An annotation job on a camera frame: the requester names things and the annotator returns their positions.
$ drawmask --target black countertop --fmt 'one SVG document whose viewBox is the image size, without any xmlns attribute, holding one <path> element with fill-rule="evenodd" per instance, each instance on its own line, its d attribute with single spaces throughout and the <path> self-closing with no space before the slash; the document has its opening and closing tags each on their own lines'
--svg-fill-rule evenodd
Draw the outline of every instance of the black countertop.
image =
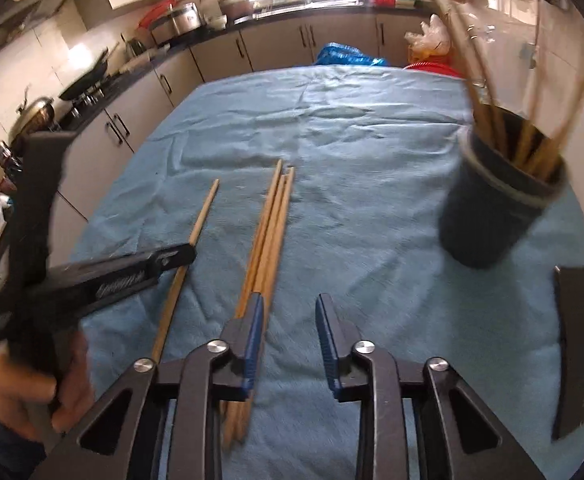
<svg viewBox="0 0 584 480">
<path fill-rule="evenodd" d="M 432 12 L 435 10 L 428 4 L 421 4 L 417 2 L 417 6 L 413 9 L 408 8 L 392 8 L 392 7 L 371 7 L 360 4 L 334 4 L 333 2 L 322 2 L 308 4 L 307 6 L 293 6 L 277 9 L 270 12 L 262 12 L 261 14 L 254 14 L 247 18 L 236 20 L 231 25 L 228 24 L 222 30 L 214 30 L 210 27 L 200 27 L 192 30 L 187 34 L 183 34 L 171 41 L 170 49 L 164 54 L 158 54 L 153 59 L 134 70 L 133 72 L 123 73 L 117 76 L 116 80 L 108 89 L 107 96 L 99 100 L 96 104 L 89 108 L 87 112 L 79 118 L 63 124 L 65 130 L 80 132 L 89 126 L 94 118 L 107 108 L 117 97 L 123 94 L 127 89 L 134 85 L 139 79 L 158 68 L 163 62 L 170 57 L 187 50 L 195 44 L 204 43 L 219 36 L 231 34 L 244 28 L 264 25 L 265 23 L 280 22 L 290 18 L 307 18 L 320 14 L 338 13 L 338 14 L 396 14 L 403 16 L 422 16 L 427 20 Z"/>
</svg>

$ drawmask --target blue tablecloth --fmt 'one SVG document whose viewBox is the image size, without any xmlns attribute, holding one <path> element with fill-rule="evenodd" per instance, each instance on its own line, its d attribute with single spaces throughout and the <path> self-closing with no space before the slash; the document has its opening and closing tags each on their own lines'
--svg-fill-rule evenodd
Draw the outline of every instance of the blue tablecloth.
<svg viewBox="0 0 584 480">
<path fill-rule="evenodd" d="M 219 335 L 232 317 L 277 158 L 297 167 L 265 355 L 244 447 L 227 479 L 353 478 L 358 406 L 328 390 L 313 304 L 395 356 L 446 357 L 550 480 L 584 458 L 584 426 L 552 443 L 560 384 L 552 268 L 584 265 L 584 217 L 567 189 L 492 270 L 438 245 L 436 218 L 470 120 L 458 80 L 328 66 L 206 84 L 148 138 L 99 206 L 74 259 L 186 241 L 214 178 L 164 360 Z M 150 353 L 171 275 L 85 321 L 103 392 Z"/>
</svg>

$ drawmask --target human hand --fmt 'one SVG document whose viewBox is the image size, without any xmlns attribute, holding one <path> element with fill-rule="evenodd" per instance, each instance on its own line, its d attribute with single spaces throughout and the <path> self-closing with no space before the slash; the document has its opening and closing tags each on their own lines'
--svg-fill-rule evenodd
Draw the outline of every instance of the human hand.
<svg viewBox="0 0 584 480">
<path fill-rule="evenodd" d="M 68 431 L 94 403 L 89 383 L 88 345 L 82 332 L 72 340 L 72 361 L 58 390 L 60 408 L 52 414 L 52 426 L 58 433 Z M 56 379 L 9 358 L 7 349 L 0 351 L 0 422 L 27 440 L 40 441 L 29 420 L 26 402 L 48 404 L 56 395 Z"/>
</svg>

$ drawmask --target frying pan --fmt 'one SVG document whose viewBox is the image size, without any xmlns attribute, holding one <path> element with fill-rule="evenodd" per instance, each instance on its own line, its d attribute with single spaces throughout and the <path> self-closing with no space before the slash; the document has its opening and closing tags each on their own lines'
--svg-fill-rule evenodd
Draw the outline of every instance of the frying pan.
<svg viewBox="0 0 584 480">
<path fill-rule="evenodd" d="M 107 58 L 109 57 L 107 53 L 108 49 L 106 48 L 101 52 L 100 56 L 98 56 L 98 59 L 92 68 L 69 85 L 62 94 L 59 95 L 59 98 L 63 101 L 74 101 L 88 88 L 98 83 L 105 75 L 105 72 L 107 72 Z"/>
</svg>

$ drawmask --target dark gray cup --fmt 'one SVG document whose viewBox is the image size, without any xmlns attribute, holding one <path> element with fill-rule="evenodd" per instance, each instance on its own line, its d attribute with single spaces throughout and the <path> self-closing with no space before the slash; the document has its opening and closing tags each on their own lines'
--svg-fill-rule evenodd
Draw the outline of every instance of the dark gray cup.
<svg viewBox="0 0 584 480">
<path fill-rule="evenodd" d="M 523 119 L 503 110 L 508 153 L 514 154 Z M 534 130 L 532 148 L 544 135 Z M 567 182 L 561 159 L 549 182 L 517 170 L 474 130 L 459 135 L 461 162 L 438 219 L 443 248 L 467 267 L 486 269 L 503 259 Z"/>
</svg>

